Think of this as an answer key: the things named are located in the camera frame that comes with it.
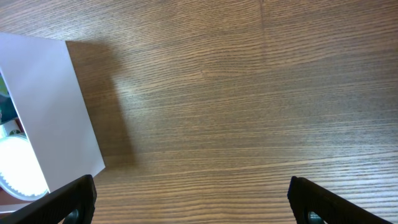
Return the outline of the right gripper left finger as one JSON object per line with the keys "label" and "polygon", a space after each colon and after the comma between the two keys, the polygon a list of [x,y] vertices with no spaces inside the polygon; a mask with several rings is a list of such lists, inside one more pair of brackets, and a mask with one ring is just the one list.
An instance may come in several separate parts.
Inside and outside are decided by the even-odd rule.
{"label": "right gripper left finger", "polygon": [[93,176],[83,175],[1,218],[1,224],[90,224],[95,212],[96,198]]}

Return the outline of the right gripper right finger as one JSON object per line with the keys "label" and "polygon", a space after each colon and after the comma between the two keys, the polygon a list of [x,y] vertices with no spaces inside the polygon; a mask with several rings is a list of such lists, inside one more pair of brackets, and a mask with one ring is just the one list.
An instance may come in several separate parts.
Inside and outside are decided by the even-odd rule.
{"label": "right gripper right finger", "polygon": [[297,223],[387,223],[303,177],[293,176],[287,198]]}

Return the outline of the white cotton bud tub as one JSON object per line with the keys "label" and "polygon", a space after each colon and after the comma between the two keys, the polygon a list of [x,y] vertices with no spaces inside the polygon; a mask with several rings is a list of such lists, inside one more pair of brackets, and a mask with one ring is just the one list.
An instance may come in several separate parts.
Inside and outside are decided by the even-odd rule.
{"label": "white cotton bud tub", "polygon": [[49,192],[25,135],[15,134],[1,139],[1,188],[24,201],[38,200]]}

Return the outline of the white green soap box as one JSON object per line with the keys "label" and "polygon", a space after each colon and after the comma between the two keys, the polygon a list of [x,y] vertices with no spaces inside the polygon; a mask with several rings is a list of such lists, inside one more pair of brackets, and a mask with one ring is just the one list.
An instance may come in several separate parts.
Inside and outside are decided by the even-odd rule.
{"label": "white green soap box", "polygon": [[8,121],[0,126],[0,138],[21,133],[21,129],[15,120]]}

